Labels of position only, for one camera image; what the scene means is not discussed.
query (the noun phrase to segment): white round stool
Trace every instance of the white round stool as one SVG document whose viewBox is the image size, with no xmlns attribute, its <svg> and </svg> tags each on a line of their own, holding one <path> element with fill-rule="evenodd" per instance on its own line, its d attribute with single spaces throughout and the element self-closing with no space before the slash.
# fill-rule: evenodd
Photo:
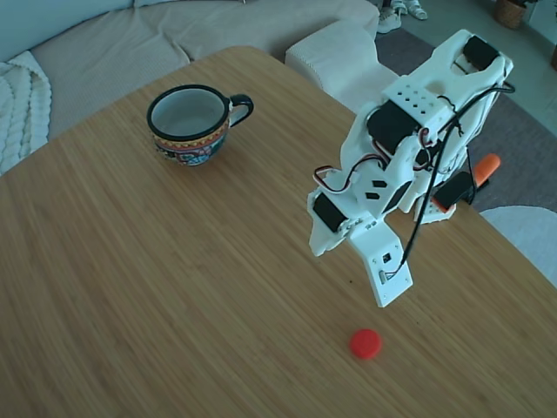
<svg viewBox="0 0 557 418">
<path fill-rule="evenodd" d="M 557 213 L 543 207 L 503 206 L 481 215 L 557 287 Z"/>
<path fill-rule="evenodd" d="M 286 65 L 354 113 L 398 75 L 381 65 L 369 31 L 348 21 L 318 30 L 286 52 Z"/>
</svg>

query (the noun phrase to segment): mug handle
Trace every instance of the mug handle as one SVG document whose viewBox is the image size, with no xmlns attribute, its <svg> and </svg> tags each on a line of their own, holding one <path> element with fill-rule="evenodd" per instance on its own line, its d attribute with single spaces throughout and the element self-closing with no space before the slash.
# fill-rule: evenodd
<svg viewBox="0 0 557 418">
<path fill-rule="evenodd" d="M 249 116 L 253 113 L 253 109 L 255 108 L 253 104 L 253 100 L 246 96 L 245 94 L 235 94 L 234 96 L 230 97 L 230 103 L 232 104 L 232 109 L 237 106 L 244 106 L 245 108 L 242 110 L 234 111 L 230 116 L 230 127 L 243 122 L 244 120 L 248 119 Z"/>
</svg>

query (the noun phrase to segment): black mug rim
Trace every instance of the black mug rim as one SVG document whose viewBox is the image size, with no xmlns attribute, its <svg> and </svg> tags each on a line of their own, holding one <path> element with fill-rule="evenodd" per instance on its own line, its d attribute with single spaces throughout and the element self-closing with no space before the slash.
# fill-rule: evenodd
<svg viewBox="0 0 557 418">
<path fill-rule="evenodd" d="M 162 131 L 160 131 L 159 129 L 157 129 L 157 127 L 153 124 L 152 121 L 152 115 L 153 115 L 153 111 L 155 109 L 155 106 L 157 106 L 164 98 L 166 98 L 167 96 L 170 96 L 172 93 L 175 93 L 177 91 L 182 91 L 182 90 L 205 90 L 205 91 L 209 91 L 211 93 L 213 93 L 214 95 L 216 95 L 218 98 L 220 98 L 223 102 L 223 105 L 225 107 L 225 112 L 223 113 L 222 118 L 212 127 L 199 132 L 199 133 L 195 133 L 193 135 L 183 135 L 183 136 L 175 136 L 175 135 L 170 135 L 168 133 L 164 133 Z M 160 138 L 162 139 L 168 139 L 169 141 L 175 141 L 175 142 L 188 142 L 188 141 L 194 141 L 196 139 L 200 139 L 203 137 L 206 137 L 207 135 L 211 135 L 212 133 L 214 133 L 218 128 L 220 128 L 225 122 L 226 119 L 228 119 L 228 117 L 230 116 L 230 99 L 226 98 L 220 91 L 213 89 L 212 87 L 209 87 L 208 85 L 204 85 L 204 84 L 184 84 L 184 85 L 179 85 L 178 87 L 174 87 L 173 89 L 170 89 L 168 91 L 165 91 L 164 93 L 161 93 L 160 95 L 157 96 L 157 98 L 155 98 L 155 100 L 152 101 L 152 103 L 149 105 L 149 109 L 147 110 L 147 125 L 149 126 L 149 128 Z"/>
</svg>

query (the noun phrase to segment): basket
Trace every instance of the basket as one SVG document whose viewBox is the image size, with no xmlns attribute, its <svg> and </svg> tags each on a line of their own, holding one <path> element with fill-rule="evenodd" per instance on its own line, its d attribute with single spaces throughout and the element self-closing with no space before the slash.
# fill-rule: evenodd
<svg viewBox="0 0 557 418">
<path fill-rule="evenodd" d="M 522 23 L 526 7 L 519 6 L 510 0 L 497 0 L 495 4 L 495 20 L 509 29 L 517 29 Z"/>
</svg>

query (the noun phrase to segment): knitted blanket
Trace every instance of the knitted blanket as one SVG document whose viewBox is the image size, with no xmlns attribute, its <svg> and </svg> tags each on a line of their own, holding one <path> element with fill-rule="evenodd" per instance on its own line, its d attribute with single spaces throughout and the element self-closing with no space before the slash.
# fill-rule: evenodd
<svg viewBox="0 0 557 418">
<path fill-rule="evenodd" d="M 26 51 L 0 63 L 0 175 L 48 141 L 50 83 Z"/>
</svg>

